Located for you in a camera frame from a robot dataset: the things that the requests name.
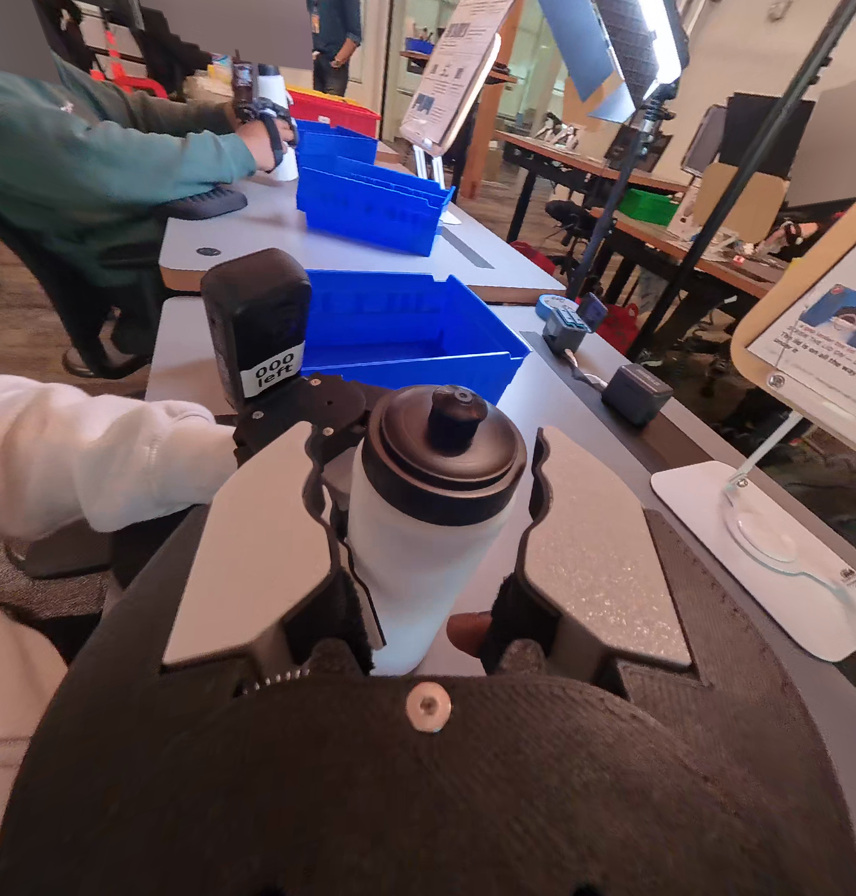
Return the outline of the green plastic bin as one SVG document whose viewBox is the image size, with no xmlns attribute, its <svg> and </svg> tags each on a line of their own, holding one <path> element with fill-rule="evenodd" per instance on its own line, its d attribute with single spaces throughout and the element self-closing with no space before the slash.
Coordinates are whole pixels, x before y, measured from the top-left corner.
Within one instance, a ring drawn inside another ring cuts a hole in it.
<svg viewBox="0 0 856 896">
<path fill-rule="evenodd" d="M 680 195 L 663 195 L 649 190 L 630 188 L 619 203 L 621 215 L 667 228 L 680 208 Z"/>
</svg>

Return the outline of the grey power adapter box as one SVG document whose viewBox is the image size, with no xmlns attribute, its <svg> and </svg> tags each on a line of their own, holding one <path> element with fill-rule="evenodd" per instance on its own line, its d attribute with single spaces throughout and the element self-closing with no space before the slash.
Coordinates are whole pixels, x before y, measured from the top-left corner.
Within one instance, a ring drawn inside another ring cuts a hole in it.
<svg viewBox="0 0 856 896">
<path fill-rule="evenodd" d="M 624 364 L 602 388 L 602 402 L 637 428 L 648 426 L 673 396 L 673 388 L 641 364 Z"/>
</svg>

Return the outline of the small grey charger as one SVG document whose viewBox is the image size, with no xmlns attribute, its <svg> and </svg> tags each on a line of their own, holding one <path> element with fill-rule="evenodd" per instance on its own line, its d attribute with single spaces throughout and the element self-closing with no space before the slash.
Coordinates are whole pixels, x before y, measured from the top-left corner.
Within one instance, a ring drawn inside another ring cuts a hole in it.
<svg viewBox="0 0 856 896">
<path fill-rule="evenodd" d="M 555 356 L 579 349 L 592 330 L 577 311 L 565 307 L 550 310 L 543 329 L 543 339 Z"/>
</svg>

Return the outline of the wooden instruction board stand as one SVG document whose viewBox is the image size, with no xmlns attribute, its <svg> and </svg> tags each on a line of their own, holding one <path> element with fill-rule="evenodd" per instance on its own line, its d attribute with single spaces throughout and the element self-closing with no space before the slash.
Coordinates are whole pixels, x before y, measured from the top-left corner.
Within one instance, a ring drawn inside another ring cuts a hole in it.
<svg viewBox="0 0 856 896">
<path fill-rule="evenodd" d="M 499 56 L 513 1 L 462 1 L 424 64 L 399 127 L 416 173 L 445 187 L 444 155 L 453 146 Z"/>
<path fill-rule="evenodd" d="M 856 452 L 856 203 L 741 321 L 740 375 L 791 412 L 736 469 L 706 462 L 651 486 L 804 651 L 830 663 L 856 652 L 856 571 L 751 480 L 802 420 Z"/>
</svg>

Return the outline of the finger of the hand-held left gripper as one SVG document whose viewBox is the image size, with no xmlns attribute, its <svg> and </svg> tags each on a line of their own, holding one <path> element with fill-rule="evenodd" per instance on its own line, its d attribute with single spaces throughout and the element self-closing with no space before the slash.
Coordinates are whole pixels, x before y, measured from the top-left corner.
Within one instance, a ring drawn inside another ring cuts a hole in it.
<svg viewBox="0 0 856 896">
<path fill-rule="evenodd" d="M 369 647 L 373 651 L 380 651 L 386 646 L 384 634 L 370 597 L 368 587 L 357 575 L 354 556 L 345 539 L 340 540 L 340 556 L 342 566 L 344 566 L 344 570 L 353 585 Z"/>
<path fill-rule="evenodd" d="M 358 448 L 350 448 L 328 462 L 321 474 L 324 521 L 346 521 Z"/>
</svg>

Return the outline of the red crate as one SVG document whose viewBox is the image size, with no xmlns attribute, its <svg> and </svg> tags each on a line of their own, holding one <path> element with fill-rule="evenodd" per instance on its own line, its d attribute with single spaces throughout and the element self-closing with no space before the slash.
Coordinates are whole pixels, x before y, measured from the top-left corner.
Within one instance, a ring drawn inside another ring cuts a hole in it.
<svg viewBox="0 0 856 896">
<path fill-rule="evenodd" d="M 595 332 L 625 356 L 639 332 L 639 308 L 633 303 L 626 306 L 607 305 L 605 308 L 606 315 Z"/>
</svg>

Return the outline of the wooden post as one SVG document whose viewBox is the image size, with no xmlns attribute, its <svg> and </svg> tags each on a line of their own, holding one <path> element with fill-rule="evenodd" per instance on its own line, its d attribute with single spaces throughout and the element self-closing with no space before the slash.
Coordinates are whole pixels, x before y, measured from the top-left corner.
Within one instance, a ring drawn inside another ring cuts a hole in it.
<svg viewBox="0 0 856 896">
<path fill-rule="evenodd" d="M 501 47 L 497 55 L 497 68 L 509 74 L 509 61 L 516 34 L 523 13 L 523 1 L 515 1 L 500 28 Z M 466 153 L 462 177 L 457 190 L 456 201 L 476 199 L 480 195 L 485 165 L 489 153 L 489 143 L 496 130 L 497 116 L 503 89 L 507 84 L 496 81 L 488 83 L 480 92 L 475 107 L 473 128 Z"/>
</svg>

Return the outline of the long wooden table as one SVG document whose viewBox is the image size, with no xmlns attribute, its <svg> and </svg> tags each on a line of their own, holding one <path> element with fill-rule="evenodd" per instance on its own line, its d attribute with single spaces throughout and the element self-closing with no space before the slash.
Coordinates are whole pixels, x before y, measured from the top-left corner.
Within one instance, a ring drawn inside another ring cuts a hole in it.
<svg viewBox="0 0 856 896">
<path fill-rule="evenodd" d="M 519 239 L 537 179 L 583 196 L 582 206 L 590 210 L 604 207 L 613 185 L 619 179 L 619 171 L 611 168 L 606 161 L 594 161 L 575 151 L 515 133 L 496 131 L 494 137 L 504 145 L 504 159 L 524 172 L 508 228 L 508 243 Z"/>
</svg>

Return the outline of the person's left forearm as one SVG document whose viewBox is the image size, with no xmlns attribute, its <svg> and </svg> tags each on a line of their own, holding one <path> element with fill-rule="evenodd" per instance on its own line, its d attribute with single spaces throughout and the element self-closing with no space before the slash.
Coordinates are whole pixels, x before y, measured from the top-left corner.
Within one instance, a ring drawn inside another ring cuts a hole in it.
<svg viewBox="0 0 856 896">
<path fill-rule="evenodd" d="M 237 469 L 234 451 L 233 429 L 192 402 L 0 375 L 0 539 L 77 521 L 116 532 L 208 504 Z"/>
</svg>

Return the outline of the white plastic bottle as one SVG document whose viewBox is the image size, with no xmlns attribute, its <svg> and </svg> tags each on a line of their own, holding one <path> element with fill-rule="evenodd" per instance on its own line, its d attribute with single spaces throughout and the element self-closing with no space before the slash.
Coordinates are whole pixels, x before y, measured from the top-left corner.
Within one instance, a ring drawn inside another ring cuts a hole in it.
<svg viewBox="0 0 856 896">
<path fill-rule="evenodd" d="M 461 527 L 415 520 L 379 496 L 356 449 L 346 541 L 385 643 L 374 654 L 376 675 L 419 666 L 511 510 L 509 503 L 488 521 Z"/>
</svg>

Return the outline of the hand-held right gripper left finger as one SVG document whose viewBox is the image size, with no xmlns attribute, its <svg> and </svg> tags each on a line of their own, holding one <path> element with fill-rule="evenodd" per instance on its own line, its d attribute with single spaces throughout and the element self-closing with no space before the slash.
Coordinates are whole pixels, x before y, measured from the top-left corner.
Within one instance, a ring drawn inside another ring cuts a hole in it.
<svg viewBox="0 0 856 896">
<path fill-rule="evenodd" d="M 170 668 L 243 655 L 295 668 L 285 625 L 327 581 L 329 534 L 305 502 L 313 426 L 299 422 L 216 493 L 163 655 Z"/>
</svg>

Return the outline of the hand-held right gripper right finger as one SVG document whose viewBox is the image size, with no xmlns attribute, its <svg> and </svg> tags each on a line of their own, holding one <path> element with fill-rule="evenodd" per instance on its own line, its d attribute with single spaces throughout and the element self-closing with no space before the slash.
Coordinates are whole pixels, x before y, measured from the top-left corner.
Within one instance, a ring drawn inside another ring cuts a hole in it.
<svg viewBox="0 0 856 896">
<path fill-rule="evenodd" d="M 536 434 L 531 515 L 517 576 L 553 617 L 546 649 L 553 674 L 598 678 L 613 659 L 690 669 L 645 507 L 556 427 Z"/>
</svg>

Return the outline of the grey tablet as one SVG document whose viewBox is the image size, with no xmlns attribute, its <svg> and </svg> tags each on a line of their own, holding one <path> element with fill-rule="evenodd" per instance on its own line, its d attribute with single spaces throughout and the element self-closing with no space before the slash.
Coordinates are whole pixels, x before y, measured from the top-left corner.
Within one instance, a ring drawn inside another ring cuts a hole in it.
<svg viewBox="0 0 856 896">
<path fill-rule="evenodd" d="M 704 113 L 682 161 L 680 169 L 691 177 L 700 177 L 716 161 L 724 138 L 727 107 L 710 106 Z"/>
</svg>

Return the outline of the blue plastic bin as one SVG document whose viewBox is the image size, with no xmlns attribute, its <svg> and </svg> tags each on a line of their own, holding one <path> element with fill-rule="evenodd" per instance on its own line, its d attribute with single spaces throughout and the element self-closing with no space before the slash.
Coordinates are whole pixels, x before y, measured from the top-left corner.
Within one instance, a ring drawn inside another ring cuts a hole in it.
<svg viewBox="0 0 856 896">
<path fill-rule="evenodd" d="M 296 120 L 298 168 L 324 168 L 336 158 L 374 165 L 377 140 L 342 126 Z"/>
<path fill-rule="evenodd" d="M 452 188 L 345 158 L 299 163 L 297 209 L 309 230 L 427 257 Z"/>
<path fill-rule="evenodd" d="M 302 375 L 392 390 L 459 385 L 496 405 L 530 346 L 464 283 L 422 273 L 309 271 Z"/>
</svg>

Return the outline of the red plastic bin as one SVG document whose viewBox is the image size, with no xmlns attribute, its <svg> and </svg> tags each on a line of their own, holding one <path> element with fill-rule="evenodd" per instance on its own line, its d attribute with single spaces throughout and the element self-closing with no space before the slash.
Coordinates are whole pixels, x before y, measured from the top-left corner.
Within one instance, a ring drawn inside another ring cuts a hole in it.
<svg viewBox="0 0 856 896">
<path fill-rule="evenodd" d="M 381 116 L 356 101 L 295 87 L 287 88 L 287 94 L 292 101 L 291 114 L 297 122 L 319 122 L 343 127 L 371 139 L 379 137 Z"/>
</svg>

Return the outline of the person's right hand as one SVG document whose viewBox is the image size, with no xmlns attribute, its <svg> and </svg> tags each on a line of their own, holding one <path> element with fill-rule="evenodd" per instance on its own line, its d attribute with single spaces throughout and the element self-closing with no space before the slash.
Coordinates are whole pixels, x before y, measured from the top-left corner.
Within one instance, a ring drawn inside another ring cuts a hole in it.
<svg viewBox="0 0 856 896">
<path fill-rule="evenodd" d="M 479 658 L 491 625 L 491 611 L 457 613 L 446 621 L 445 634 L 458 651 Z"/>
</svg>

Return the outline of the cardboard sheet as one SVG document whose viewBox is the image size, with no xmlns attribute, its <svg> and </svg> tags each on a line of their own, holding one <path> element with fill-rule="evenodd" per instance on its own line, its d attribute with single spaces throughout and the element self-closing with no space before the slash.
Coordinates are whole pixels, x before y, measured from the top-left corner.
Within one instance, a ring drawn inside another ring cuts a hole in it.
<svg viewBox="0 0 856 896">
<path fill-rule="evenodd" d="M 723 197 L 738 168 L 713 162 L 699 182 L 692 212 L 693 223 L 702 227 Z M 762 172 L 754 173 L 736 200 L 719 230 L 728 230 L 742 241 L 758 244 L 772 232 L 790 182 Z"/>
</svg>

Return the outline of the black bottle lid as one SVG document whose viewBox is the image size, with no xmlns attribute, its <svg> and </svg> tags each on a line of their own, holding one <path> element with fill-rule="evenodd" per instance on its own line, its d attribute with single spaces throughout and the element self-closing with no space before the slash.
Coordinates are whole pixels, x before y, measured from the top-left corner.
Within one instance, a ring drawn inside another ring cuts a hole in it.
<svg viewBox="0 0 856 896">
<path fill-rule="evenodd" d="M 511 420 L 460 385 L 417 385 L 384 395 L 362 442 L 365 476 L 416 521 L 465 527 L 496 518 L 523 476 L 527 451 Z"/>
</svg>

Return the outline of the black textured pad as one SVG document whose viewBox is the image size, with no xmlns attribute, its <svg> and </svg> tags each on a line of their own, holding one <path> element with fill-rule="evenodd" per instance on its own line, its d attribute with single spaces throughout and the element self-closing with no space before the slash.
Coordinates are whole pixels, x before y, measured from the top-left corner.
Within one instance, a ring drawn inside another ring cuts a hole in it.
<svg viewBox="0 0 856 896">
<path fill-rule="evenodd" d="M 222 217 L 247 206 L 248 198 L 243 192 L 218 185 L 202 194 L 162 203 L 153 208 L 152 215 L 163 221 L 170 218 L 204 220 Z"/>
</svg>

